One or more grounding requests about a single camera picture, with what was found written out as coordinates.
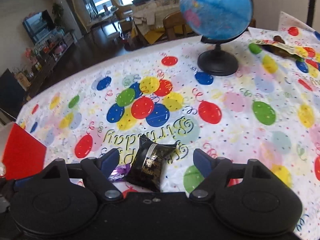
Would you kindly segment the purple candy wrapper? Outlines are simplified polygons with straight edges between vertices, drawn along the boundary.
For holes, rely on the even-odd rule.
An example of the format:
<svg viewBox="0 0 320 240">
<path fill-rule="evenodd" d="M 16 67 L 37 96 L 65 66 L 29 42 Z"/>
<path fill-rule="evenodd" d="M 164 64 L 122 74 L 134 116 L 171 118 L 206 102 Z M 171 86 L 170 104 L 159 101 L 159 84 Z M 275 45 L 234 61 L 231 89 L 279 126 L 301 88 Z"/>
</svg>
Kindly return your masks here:
<svg viewBox="0 0 320 240">
<path fill-rule="evenodd" d="M 131 165 L 124 164 L 118 165 L 109 175 L 108 180 L 111 182 L 115 181 L 123 181 L 124 178 L 127 176 L 128 172 L 130 171 Z"/>
</svg>

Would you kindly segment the black small snack packet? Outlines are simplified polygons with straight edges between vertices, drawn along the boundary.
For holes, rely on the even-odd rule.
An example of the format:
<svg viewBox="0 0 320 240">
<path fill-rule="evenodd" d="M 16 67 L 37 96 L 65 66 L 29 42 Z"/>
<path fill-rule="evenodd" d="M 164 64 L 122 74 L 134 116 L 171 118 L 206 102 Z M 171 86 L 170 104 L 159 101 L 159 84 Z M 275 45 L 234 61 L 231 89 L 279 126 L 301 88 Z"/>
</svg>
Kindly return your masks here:
<svg viewBox="0 0 320 240">
<path fill-rule="evenodd" d="M 177 143 L 157 144 L 146 135 L 141 135 L 139 149 L 126 176 L 126 181 L 153 192 L 160 192 L 164 160 L 176 150 L 176 147 Z"/>
</svg>

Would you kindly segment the red white cardboard box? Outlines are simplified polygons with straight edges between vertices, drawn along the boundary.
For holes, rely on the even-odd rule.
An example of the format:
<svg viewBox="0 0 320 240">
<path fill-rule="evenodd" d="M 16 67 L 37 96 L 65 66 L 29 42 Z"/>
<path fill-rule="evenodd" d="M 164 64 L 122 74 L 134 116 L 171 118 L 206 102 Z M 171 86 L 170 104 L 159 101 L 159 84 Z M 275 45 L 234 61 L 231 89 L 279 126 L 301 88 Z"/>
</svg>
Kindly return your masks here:
<svg viewBox="0 0 320 240">
<path fill-rule="evenodd" d="M 1 128 L 1 177 L 22 179 L 42 171 L 46 146 L 11 122 Z"/>
</svg>

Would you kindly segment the tv console cabinet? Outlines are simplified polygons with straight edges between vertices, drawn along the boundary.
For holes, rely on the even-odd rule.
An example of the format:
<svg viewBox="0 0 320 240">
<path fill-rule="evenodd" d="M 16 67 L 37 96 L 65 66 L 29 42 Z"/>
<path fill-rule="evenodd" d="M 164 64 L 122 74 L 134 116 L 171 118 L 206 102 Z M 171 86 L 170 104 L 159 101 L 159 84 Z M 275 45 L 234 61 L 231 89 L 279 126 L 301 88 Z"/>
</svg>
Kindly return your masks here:
<svg viewBox="0 0 320 240">
<path fill-rule="evenodd" d="M 24 90 L 24 100 L 29 101 L 40 90 L 44 81 L 53 74 L 57 63 L 62 59 L 65 53 L 75 44 L 74 31 L 68 31 L 63 37 L 58 38 L 49 50 L 45 53 L 41 51 L 36 56 L 37 62 L 31 67 L 31 70 L 19 71 L 14 75 L 19 85 Z"/>
</svg>

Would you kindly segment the open olive snack bag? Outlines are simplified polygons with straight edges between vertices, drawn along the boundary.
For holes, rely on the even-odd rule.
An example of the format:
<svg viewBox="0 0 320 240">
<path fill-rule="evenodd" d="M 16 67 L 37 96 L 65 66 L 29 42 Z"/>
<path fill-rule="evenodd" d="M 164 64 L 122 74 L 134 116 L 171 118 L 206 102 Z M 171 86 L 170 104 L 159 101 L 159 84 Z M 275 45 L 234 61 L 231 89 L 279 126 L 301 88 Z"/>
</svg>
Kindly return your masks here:
<svg viewBox="0 0 320 240">
<path fill-rule="evenodd" d="M 285 44 L 284 40 L 279 35 L 276 35 L 273 40 L 253 39 L 252 43 L 283 58 L 290 57 L 300 60 L 308 57 L 308 52 L 304 48 Z"/>
</svg>

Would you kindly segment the wooden chair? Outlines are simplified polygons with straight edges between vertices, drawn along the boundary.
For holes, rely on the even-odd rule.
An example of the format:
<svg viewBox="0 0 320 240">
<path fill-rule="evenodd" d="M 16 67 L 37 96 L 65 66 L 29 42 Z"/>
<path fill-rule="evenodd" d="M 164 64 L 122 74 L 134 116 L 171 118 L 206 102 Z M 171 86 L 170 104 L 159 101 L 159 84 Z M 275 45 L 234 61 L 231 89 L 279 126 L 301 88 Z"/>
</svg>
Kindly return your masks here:
<svg viewBox="0 0 320 240">
<path fill-rule="evenodd" d="M 163 26 L 169 41 L 197 36 L 189 25 L 187 25 L 180 11 L 173 12 L 163 19 Z"/>
</svg>

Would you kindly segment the television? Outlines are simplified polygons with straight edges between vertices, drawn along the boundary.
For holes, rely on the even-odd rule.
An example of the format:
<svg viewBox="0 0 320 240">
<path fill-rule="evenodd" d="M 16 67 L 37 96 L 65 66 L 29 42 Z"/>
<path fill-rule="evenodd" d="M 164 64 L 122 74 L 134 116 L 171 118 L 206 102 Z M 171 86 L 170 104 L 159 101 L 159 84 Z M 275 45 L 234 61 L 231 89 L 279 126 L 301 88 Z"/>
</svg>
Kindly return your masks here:
<svg viewBox="0 0 320 240">
<path fill-rule="evenodd" d="M 28 16 L 22 24 L 33 44 L 40 42 L 55 29 L 55 24 L 47 10 Z"/>
</svg>

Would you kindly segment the blue desk globe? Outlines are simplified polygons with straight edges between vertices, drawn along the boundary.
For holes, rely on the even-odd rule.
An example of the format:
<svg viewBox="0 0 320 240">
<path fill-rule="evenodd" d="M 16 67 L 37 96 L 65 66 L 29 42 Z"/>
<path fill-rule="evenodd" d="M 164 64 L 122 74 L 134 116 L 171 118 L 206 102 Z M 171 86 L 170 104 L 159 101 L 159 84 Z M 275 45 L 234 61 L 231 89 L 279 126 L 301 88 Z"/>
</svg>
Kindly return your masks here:
<svg viewBox="0 0 320 240">
<path fill-rule="evenodd" d="M 239 68 L 234 55 L 221 44 L 239 38 L 253 18 L 252 0 L 180 0 L 180 11 L 191 29 L 201 35 L 201 42 L 215 48 L 203 52 L 198 67 L 214 76 L 229 76 Z"/>
</svg>

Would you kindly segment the sofa with blankets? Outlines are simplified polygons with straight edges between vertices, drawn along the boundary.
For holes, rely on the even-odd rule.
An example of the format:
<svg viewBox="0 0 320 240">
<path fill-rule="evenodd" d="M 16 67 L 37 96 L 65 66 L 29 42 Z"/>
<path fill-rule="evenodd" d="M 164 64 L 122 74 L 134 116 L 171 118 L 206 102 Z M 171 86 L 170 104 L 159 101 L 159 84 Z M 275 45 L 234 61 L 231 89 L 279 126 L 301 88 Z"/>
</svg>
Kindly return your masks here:
<svg viewBox="0 0 320 240">
<path fill-rule="evenodd" d="M 164 34 L 163 20 L 180 10 L 179 3 L 165 4 L 164 0 L 150 0 L 142 5 L 131 5 L 133 36 L 145 44 L 156 43 Z"/>
</svg>

